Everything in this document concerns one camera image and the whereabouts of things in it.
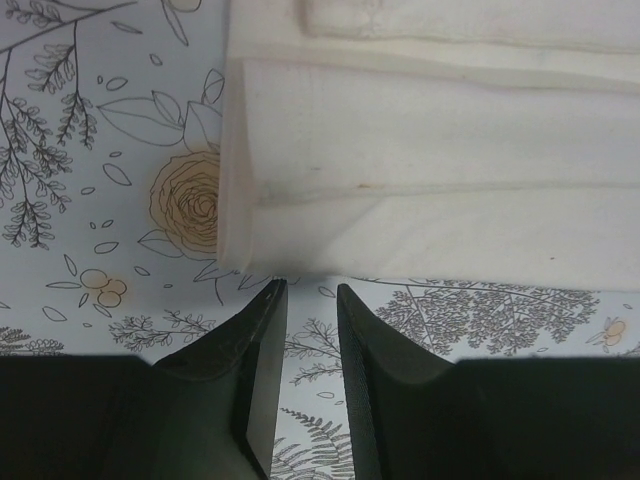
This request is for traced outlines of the cream white t shirt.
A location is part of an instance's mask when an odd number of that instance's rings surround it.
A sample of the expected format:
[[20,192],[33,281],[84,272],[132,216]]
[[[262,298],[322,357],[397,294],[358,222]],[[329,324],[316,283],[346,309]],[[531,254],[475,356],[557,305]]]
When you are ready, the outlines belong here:
[[639,287],[635,1],[234,1],[219,262]]

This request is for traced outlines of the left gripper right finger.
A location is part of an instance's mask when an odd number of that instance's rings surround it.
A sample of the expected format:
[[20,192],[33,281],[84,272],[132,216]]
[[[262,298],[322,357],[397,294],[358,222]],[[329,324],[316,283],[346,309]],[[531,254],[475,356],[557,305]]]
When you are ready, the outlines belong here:
[[636,358],[449,362],[344,284],[337,320],[357,478],[638,477]]

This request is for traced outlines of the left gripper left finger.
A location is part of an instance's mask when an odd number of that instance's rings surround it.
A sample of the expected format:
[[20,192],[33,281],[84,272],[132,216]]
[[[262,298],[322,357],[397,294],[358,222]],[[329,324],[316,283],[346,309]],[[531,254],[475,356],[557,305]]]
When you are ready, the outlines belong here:
[[1,361],[5,479],[266,479],[288,310],[283,280],[155,363]]

